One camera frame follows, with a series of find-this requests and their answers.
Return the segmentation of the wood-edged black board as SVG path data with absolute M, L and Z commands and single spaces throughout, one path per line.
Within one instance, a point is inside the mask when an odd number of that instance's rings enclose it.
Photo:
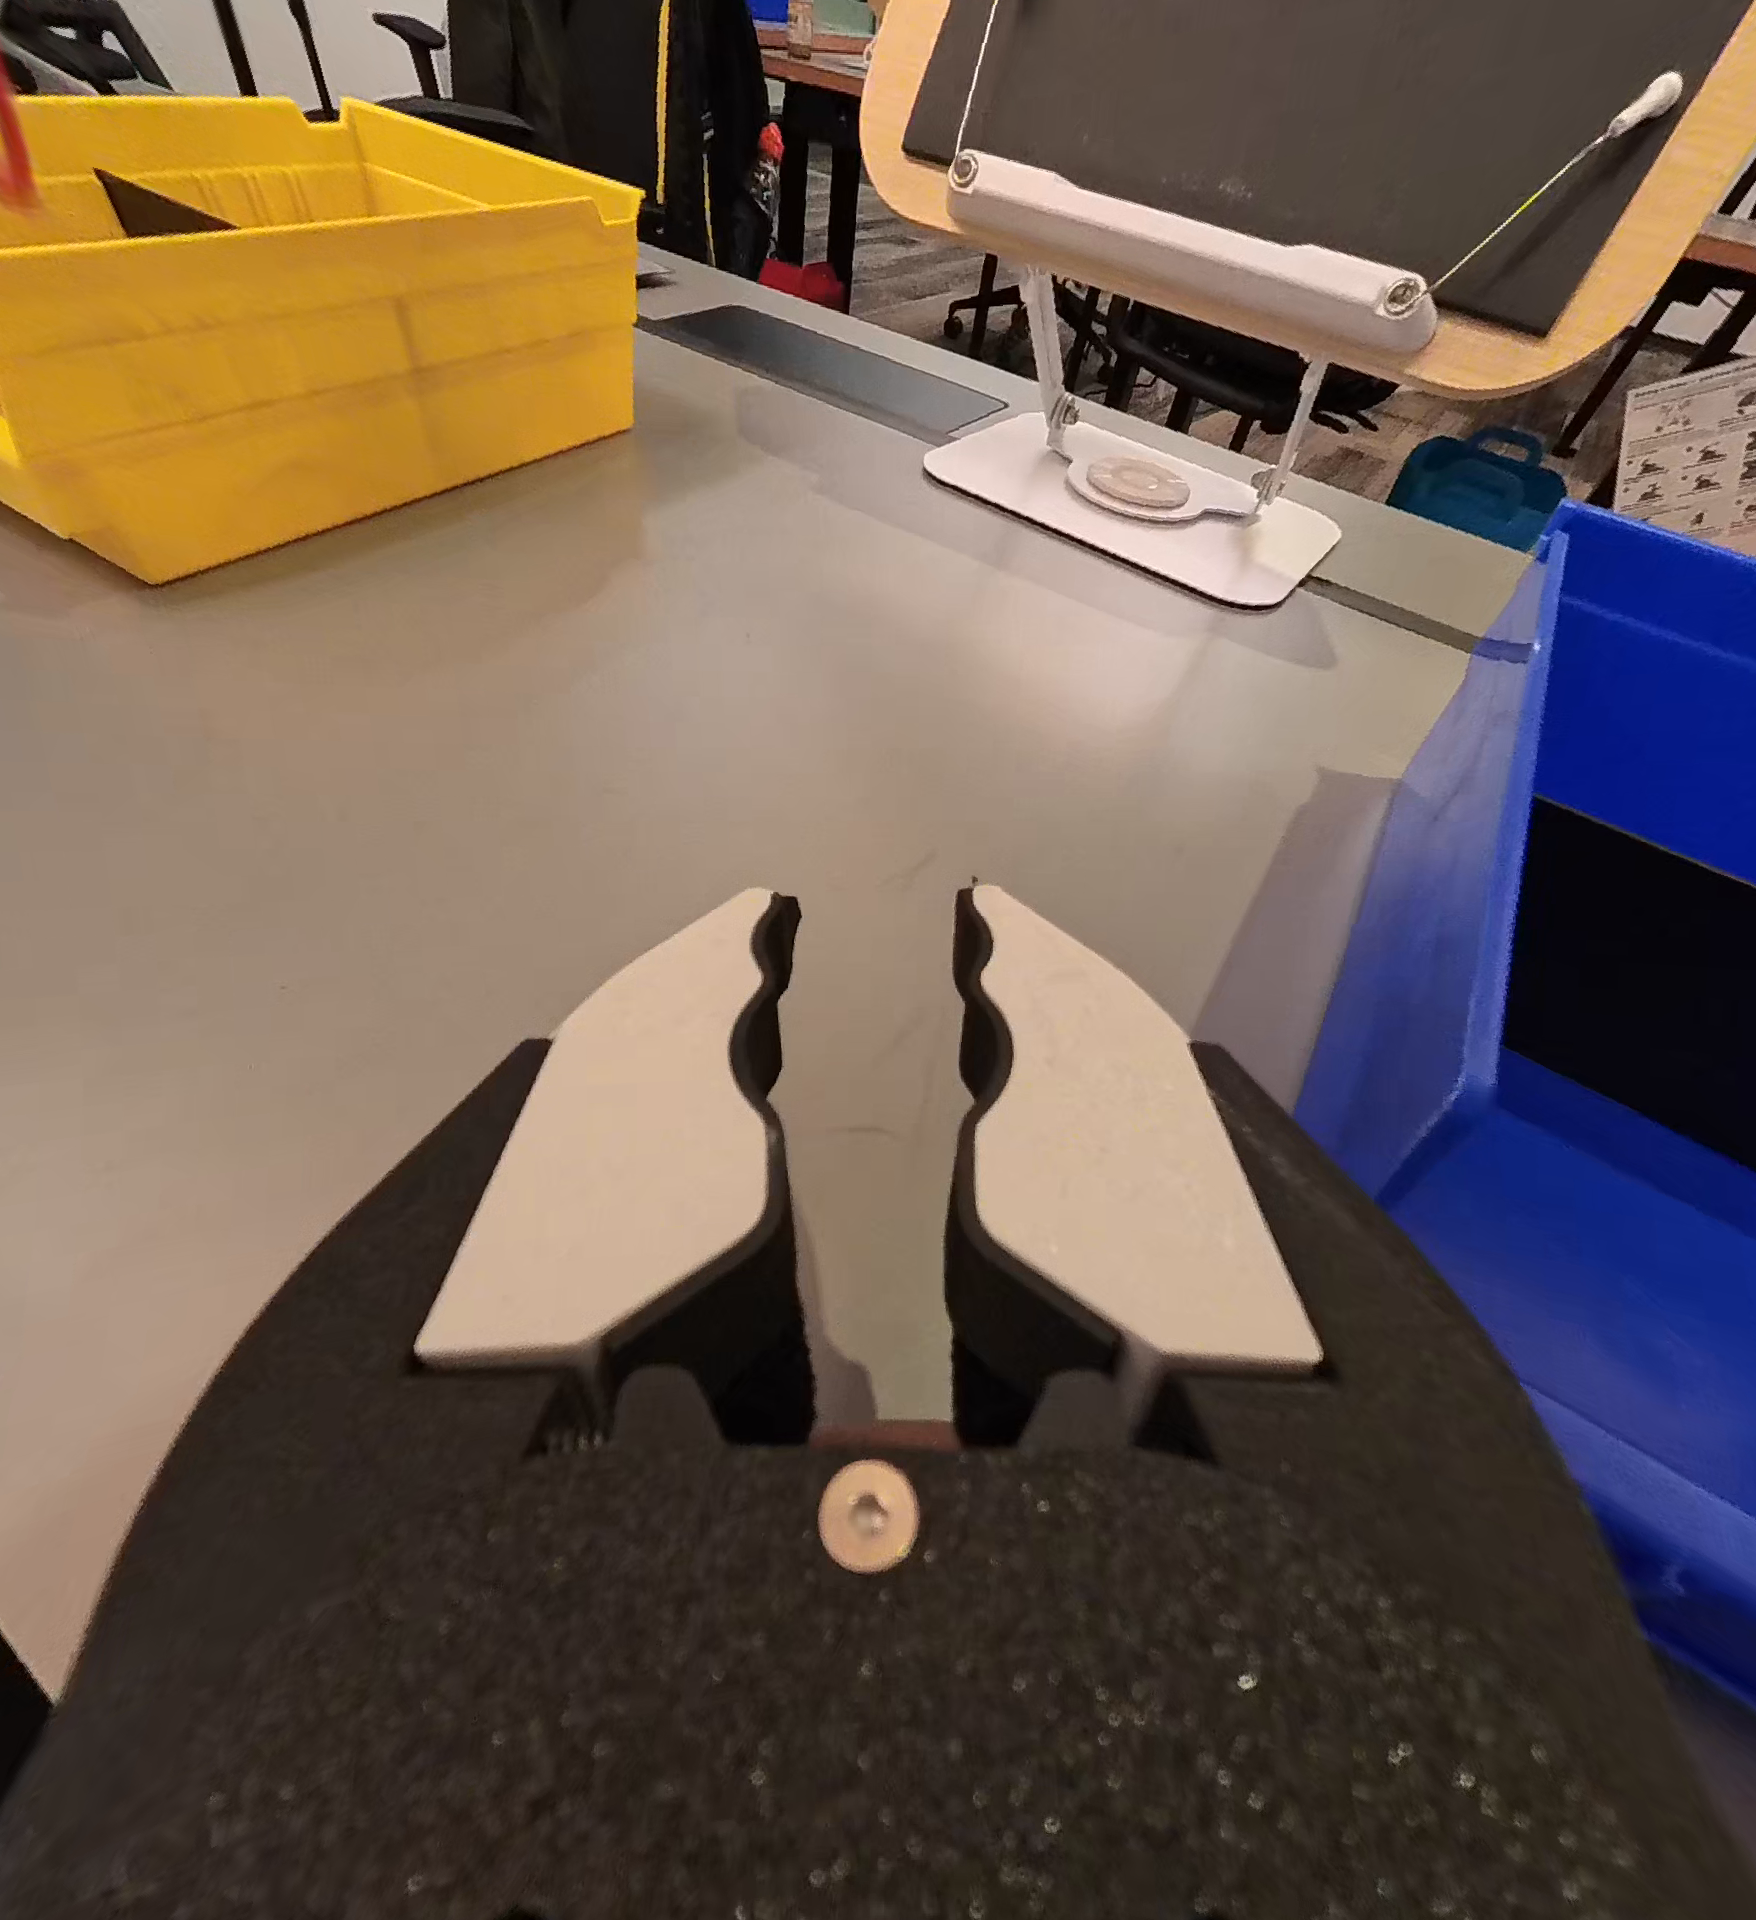
M 1044 273 L 1448 398 L 1575 369 L 1661 289 L 1756 145 L 1756 4 L 889 4 L 865 165 L 907 224 L 959 226 L 962 148 L 1274 243 L 1438 278 L 1659 73 L 1662 119 L 1602 148 L 1435 299 L 1425 349 L 1318 346 L 1198 311 L 1074 247 Z

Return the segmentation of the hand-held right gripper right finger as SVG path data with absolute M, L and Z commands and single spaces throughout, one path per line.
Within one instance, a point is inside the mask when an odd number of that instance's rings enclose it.
M 956 903 L 950 1317 L 993 1374 L 1316 1374 L 1184 1027 L 993 884 Z

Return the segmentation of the black bin divider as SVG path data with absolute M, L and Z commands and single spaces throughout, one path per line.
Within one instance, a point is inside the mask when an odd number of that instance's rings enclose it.
M 94 169 L 94 179 L 105 192 L 124 238 L 175 238 L 237 229 L 231 221 L 193 203 L 103 168 Z

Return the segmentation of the blue plastic bin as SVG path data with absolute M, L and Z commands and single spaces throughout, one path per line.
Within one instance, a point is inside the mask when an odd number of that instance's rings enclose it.
M 1756 1713 L 1756 560 L 1580 502 L 1387 812 L 1297 1119 Z

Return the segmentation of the teal tool case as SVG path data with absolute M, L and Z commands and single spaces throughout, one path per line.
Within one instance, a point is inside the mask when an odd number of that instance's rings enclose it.
M 1385 504 L 1453 533 L 1531 552 L 1567 498 L 1544 442 L 1513 426 L 1422 442 L 1392 478 Z

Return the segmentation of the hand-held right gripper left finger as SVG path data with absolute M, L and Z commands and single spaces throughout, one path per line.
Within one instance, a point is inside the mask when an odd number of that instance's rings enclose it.
M 415 1335 L 436 1374 L 743 1374 L 801 1324 L 770 1091 L 799 903 L 745 887 L 554 1029 Z

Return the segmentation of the black hanging jacket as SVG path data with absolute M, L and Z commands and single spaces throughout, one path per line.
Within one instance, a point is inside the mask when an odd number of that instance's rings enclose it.
M 451 94 L 534 150 L 638 190 L 638 238 L 756 280 L 773 127 L 748 2 L 450 2 Z

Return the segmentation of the printed instruction sheet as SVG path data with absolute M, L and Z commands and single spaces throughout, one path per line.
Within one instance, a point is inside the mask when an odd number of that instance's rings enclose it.
M 1612 511 L 1756 559 L 1756 354 L 1637 385 Z

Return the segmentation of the yellow plastic bin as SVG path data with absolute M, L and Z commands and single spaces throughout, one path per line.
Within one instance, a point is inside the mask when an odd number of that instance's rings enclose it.
M 627 431 L 638 190 L 349 100 L 36 97 L 0 504 L 165 585 Z M 237 229 L 124 238 L 94 169 Z

